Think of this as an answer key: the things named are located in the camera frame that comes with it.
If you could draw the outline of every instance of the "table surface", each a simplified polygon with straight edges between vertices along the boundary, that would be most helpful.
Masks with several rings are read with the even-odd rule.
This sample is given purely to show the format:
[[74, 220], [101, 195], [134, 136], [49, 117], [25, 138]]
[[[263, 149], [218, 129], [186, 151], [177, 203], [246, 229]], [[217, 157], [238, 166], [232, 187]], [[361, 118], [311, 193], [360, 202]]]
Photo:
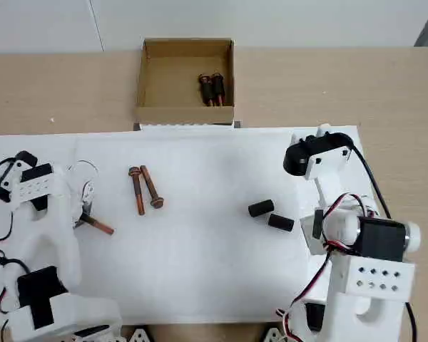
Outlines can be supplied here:
[[[0, 55], [0, 134], [131, 130], [140, 53]], [[428, 48], [235, 49], [243, 127], [358, 125], [397, 219], [422, 228], [412, 303], [428, 341]], [[262, 325], [153, 326], [160, 341], [256, 341]], [[403, 318], [403, 341], [409, 323]]]

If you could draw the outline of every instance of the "screw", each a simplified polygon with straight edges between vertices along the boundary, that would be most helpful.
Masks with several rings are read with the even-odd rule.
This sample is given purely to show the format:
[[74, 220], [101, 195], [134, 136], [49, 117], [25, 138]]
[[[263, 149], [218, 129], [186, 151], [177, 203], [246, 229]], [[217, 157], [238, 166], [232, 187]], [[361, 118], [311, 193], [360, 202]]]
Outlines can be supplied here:
[[133, 166], [128, 171], [128, 175], [133, 179], [133, 189], [135, 190], [136, 204], [138, 205], [138, 213], [140, 216], [144, 215], [144, 204], [143, 204], [143, 195], [141, 194], [140, 186], [140, 168]]
[[140, 170], [143, 173], [144, 180], [146, 181], [146, 185], [152, 197], [151, 205], [156, 209], [163, 207], [163, 198], [158, 196], [156, 187], [154, 187], [154, 183], [152, 183], [151, 176], [149, 175], [148, 168], [145, 165], [141, 165]]

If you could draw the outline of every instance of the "cardboard box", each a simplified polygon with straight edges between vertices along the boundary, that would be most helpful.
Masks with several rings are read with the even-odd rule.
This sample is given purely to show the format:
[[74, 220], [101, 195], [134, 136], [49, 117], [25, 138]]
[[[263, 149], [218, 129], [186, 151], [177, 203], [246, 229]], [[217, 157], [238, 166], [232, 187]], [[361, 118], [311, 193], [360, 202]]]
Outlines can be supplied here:
[[[225, 105], [207, 107], [198, 76], [216, 72], [224, 77]], [[136, 108], [140, 124], [231, 124], [234, 105], [231, 39], [145, 39]]]

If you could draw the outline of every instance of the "white foam board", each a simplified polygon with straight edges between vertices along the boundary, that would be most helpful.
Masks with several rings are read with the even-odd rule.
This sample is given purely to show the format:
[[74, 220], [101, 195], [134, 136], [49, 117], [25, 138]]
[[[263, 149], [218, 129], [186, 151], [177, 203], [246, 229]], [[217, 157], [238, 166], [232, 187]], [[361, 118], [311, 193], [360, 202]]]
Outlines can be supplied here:
[[[316, 128], [298, 128], [314, 134]], [[357, 145], [356, 127], [335, 130]], [[0, 136], [0, 160], [28, 150], [43, 162], [68, 167], [89, 160], [99, 169], [92, 215], [111, 225], [110, 237], [81, 227], [83, 280], [76, 293], [117, 300], [124, 323], [270, 321], [314, 274], [298, 218], [317, 205], [312, 183], [282, 168], [293, 128], [150, 130], [134, 133]], [[162, 209], [143, 187], [146, 215], [136, 210], [128, 168], [147, 165]], [[352, 157], [342, 172], [347, 190], [371, 195], [362, 166]], [[275, 212], [296, 219], [291, 233], [252, 219], [249, 204], [272, 199]], [[9, 209], [0, 202], [0, 235]], [[12, 239], [28, 222], [16, 220]], [[6, 250], [9, 257], [12, 251]], [[41, 247], [33, 269], [54, 262]], [[2, 285], [0, 267], [0, 290]], [[311, 298], [323, 301], [328, 271]]]

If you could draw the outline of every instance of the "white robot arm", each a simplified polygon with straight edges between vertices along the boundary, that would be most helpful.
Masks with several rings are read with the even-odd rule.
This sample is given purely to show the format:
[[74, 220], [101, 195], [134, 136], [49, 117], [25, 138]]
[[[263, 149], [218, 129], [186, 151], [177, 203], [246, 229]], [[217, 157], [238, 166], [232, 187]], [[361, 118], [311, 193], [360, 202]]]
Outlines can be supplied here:
[[[285, 155], [288, 173], [317, 186], [320, 207], [302, 218], [301, 225], [311, 254], [326, 255], [319, 272], [329, 260], [332, 265], [318, 328], [309, 328], [302, 299], [319, 272], [287, 310], [277, 310], [285, 335], [295, 341], [398, 341], [405, 307], [414, 325], [409, 298], [415, 265], [404, 259], [404, 253], [418, 250], [420, 229], [412, 222], [393, 221], [380, 193], [385, 219], [379, 216], [374, 199], [343, 188], [339, 171], [352, 152], [365, 161], [350, 137], [322, 125], [317, 136], [294, 135]], [[364, 166], [377, 191], [366, 162]]]
[[[81, 282], [81, 261], [73, 228], [83, 214], [86, 198], [79, 198], [69, 186], [65, 172], [22, 151], [0, 177], [0, 199], [11, 206], [11, 218], [22, 206], [31, 204], [34, 215], [24, 224], [29, 231], [22, 241], [11, 240], [6, 255], [21, 263], [10, 264], [0, 254], [5, 267], [8, 295], [19, 308], [8, 313], [15, 342], [122, 341], [118, 305], [110, 299], [84, 298], [72, 294]], [[31, 269], [39, 242], [46, 240], [56, 250], [58, 264]]]

